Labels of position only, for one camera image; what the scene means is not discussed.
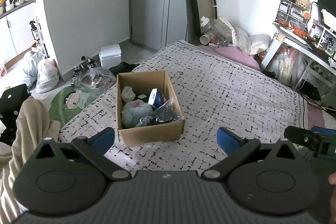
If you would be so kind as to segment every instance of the gray wall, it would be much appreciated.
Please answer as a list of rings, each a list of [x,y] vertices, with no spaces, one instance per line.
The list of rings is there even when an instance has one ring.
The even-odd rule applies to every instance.
[[[129,39],[128,0],[43,0],[61,73],[100,47]]]

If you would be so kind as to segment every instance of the gray door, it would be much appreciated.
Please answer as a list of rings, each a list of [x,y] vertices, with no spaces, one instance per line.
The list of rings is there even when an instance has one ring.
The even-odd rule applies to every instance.
[[[160,50],[186,38],[185,0],[131,0],[132,41]]]

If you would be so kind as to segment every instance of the open cardboard box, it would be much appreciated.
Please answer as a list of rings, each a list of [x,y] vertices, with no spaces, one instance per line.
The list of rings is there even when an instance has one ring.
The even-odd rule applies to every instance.
[[[174,109],[180,113],[181,120],[156,126],[123,129],[121,111],[124,102],[121,99],[121,92],[125,86],[130,86],[135,94],[150,94],[152,89],[157,88],[167,100],[173,97]],[[126,146],[179,139],[184,129],[184,122],[183,113],[166,70],[129,72],[117,76],[117,130]]]

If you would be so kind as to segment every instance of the human hand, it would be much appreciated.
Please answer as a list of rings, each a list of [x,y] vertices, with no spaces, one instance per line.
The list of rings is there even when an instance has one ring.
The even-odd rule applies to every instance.
[[[330,175],[328,181],[331,185],[336,185],[336,173]],[[333,193],[331,194],[330,212],[331,212],[331,217],[330,217],[329,223],[335,224],[336,223],[336,187],[334,188]]]

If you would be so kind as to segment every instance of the woven basket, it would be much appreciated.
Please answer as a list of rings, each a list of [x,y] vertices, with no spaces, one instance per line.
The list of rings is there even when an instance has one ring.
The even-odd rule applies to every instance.
[[[311,3],[309,0],[295,0],[295,4],[300,6],[304,10],[308,10],[311,7]]]

